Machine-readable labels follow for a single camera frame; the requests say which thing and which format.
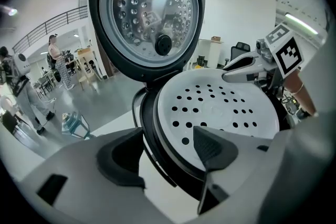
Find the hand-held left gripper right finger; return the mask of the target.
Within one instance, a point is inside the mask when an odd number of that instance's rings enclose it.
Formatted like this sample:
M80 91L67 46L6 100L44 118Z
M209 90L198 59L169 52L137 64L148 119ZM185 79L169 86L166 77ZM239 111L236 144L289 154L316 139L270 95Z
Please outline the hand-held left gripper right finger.
M197 213L201 215L229 197L229 194L210 178L210 173L227 168L237 158L238 148L233 142L201 126L193 127L193 145L205 167L197 208Z

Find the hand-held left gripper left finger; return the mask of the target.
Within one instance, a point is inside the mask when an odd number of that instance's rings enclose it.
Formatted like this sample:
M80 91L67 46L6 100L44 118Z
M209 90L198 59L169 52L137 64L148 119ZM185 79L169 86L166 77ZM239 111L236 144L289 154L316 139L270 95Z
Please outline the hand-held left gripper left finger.
M97 168L109 181L122 187L145 188L139 176L140 158L144 151L141 127L118 131L120 136L101 147L97 154Z

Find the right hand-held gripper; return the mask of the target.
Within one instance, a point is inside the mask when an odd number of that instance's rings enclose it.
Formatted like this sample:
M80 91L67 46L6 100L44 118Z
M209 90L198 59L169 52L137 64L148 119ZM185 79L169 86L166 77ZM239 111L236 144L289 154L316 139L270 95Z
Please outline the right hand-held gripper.
M285 79L302 63L303 55L294 32L285 24L277 25L265 38L256 41L256 52L246 52L231 60L224 71L233 71L251 66L256 59L257 72L222 74L228 83L254 83L258 81L261 89L268 94L282 97Z

